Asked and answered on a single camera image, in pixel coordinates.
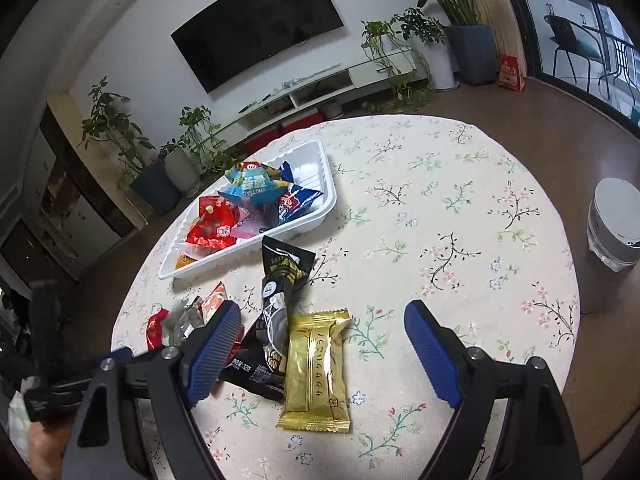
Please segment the person's left hand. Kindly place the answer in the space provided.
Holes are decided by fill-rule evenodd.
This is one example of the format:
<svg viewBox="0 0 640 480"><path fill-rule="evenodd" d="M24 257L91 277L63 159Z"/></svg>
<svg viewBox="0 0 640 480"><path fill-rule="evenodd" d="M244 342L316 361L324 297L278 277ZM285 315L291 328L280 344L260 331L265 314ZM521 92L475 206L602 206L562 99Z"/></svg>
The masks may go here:
<svg viewBox="0 0 640 480"><path fill-rule="evenodd" d="M68 418L56 424L33 422L27 433L28 464L38 480L60 480L63 455L74 420Z"/></svg>

